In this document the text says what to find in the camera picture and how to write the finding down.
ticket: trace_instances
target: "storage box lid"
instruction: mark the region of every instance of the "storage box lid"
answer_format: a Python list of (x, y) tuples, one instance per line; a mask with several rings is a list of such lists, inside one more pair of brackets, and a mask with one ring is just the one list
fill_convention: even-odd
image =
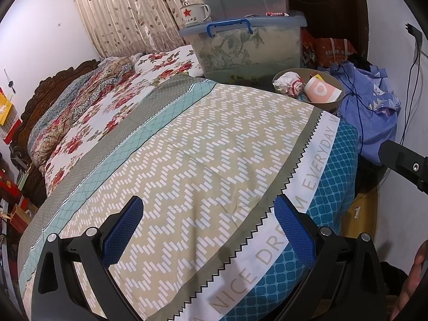
[(302, 12), (291, 11), (288, 17), (249, 17), (234, 20), (220, 20), (216, 22), (207, 22), (189, 28), (183, 28), (179, 34), (181, 37), (210, 33), (222, 32), (233, 29), (246, 29), (249, 25), (253, 27), (258, 26), (281, 26), (285, 28), (296, 28), (307, 26), (306, 18)]

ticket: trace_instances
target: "power plug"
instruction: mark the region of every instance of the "power plug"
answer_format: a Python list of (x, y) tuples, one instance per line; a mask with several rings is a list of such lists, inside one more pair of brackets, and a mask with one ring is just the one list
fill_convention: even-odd
[(419, 48), (422, 48), (422, 40), (423, 40), (422, 32), (409, 23), (406, 24), (406, 30), (410, 35), (416, 38), (416, 41), (419, 44)]

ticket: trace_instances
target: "human hand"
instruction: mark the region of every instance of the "human hand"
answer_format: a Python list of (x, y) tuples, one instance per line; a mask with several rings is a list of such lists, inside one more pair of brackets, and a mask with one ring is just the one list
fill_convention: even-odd
[(416, 288), (419, 286), (419, 283), (422, 280), (422, 265), (427, 256), (427, 250), (428, 240), (421, 245), (415, 256), (415, 262), (412, 266), (412, 269), (410, 270), (409, 276), (404, 282), (400, 296), (395, 302), (394, 309), (391, 314), (391, 321), (394, 320), (399, 312), (403, 310), (404, 306), (407, 304), (409, 299), (413, 296), (413, 293), (415, 293)]

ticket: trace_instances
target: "white mug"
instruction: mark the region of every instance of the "white mug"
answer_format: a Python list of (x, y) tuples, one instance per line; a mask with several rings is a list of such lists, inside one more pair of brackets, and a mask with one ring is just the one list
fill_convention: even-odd
[(202, 3), (189, 5), (185, 2), (185, 6), (180, 10), (186, 27), (202, 24), (211, 17), (210, 6)]

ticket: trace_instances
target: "zigzag patterned blanket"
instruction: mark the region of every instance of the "zigzag patterned blanket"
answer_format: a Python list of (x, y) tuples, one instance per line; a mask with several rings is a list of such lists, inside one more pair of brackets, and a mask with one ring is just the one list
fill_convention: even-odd
[(52, 193), (48, 203), (60, 206), (40, 209), (49, 220), (20, 247), (29, 315), (44, 239), (100, 226), (132, 195), (143, 199), (144, 217), (110, 272), (144, 320), (259, 320), (281, 303), (305, 270), (273, 213), (281, 192), (339, 230), (354, 197), (356, 130), (286, 96), (201, 81), (166, 84), (168, 103), (147, 120), (156, 98), (141, 102), (96, 146), (102, 158), (81, 161), (75, 169), (86, 169)]

